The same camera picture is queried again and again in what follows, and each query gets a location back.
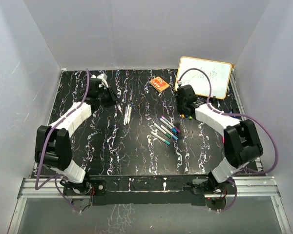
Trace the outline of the green capped white marker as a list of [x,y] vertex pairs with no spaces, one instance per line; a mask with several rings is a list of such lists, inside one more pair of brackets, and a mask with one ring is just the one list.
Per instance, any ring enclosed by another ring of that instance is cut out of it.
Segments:
[[132,111],[132,107],[129,105],[127,109],[127,119],[126,119],[127,124],[129,124],[129,121],[130,121],[131,111]]

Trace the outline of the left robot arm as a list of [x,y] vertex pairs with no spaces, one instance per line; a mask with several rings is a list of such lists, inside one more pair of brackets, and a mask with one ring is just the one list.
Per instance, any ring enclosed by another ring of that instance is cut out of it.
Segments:
[[80,125],[90,118],[100,106],[119,106],[119,99],[107,82],[102,78],[91,78],[86,85],[82,99],[74,102],[58,120],[37,129],[35,162],[38,165],[35,189],[39,183],[42,168],[55,171],[65,186],[84,195],[91,189],[86,171],[73,160],[71,137]]

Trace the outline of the teal capped white marker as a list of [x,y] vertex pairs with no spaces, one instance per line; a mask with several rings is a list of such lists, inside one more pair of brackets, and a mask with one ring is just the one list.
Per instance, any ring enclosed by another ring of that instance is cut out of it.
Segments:
[[153,136],[155,136],[160,141],[164,142],[166,145],[170,145],[170,142],[162,138],[161,136],[157,135],[155,132],[150,132]]

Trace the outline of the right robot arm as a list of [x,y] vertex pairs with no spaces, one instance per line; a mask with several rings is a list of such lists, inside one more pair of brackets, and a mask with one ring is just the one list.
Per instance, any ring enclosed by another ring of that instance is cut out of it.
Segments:
[[177,89],[176,103],[180,114],[207,124],[224,139],[224,158],[208,173],[206,181],[192,181],[194,194],[220,193],[236,172],[262,156],[262,144],[253,121],[241,121],[214,110],[210,104],[198,98],[191,85]]

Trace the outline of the dark blue capped marker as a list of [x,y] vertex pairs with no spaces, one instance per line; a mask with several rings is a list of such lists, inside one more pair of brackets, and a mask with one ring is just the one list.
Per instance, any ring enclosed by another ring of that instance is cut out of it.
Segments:
[[129,112],[129,105],[127,105],[126,108],[125,108],[124,125],[127,125],[128,112]]

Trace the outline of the dark green capped marker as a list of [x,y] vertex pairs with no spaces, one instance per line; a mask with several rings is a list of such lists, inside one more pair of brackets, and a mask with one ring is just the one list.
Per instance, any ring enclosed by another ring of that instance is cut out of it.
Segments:
[[170,133],[165,127],[159,126],[158,124],[154,123],[154,126],[160,130],[163,134],[165,134],[168,138],[172,137],[172,133]]

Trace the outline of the yellow capped white marker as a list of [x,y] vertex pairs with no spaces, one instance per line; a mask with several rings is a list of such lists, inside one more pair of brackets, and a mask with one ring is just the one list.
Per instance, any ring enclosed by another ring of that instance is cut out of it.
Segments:
[[130,120],[131,117],[131,112],[132,112],[132,106],[129,107],[129,114],[128,114],[128,119]]

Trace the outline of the orange capped white marker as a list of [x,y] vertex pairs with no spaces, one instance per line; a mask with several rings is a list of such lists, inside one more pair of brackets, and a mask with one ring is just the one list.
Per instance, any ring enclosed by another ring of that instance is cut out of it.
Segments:
[[117,108],[122,113],[122,108],[121,108],[120,104],[117,104]]

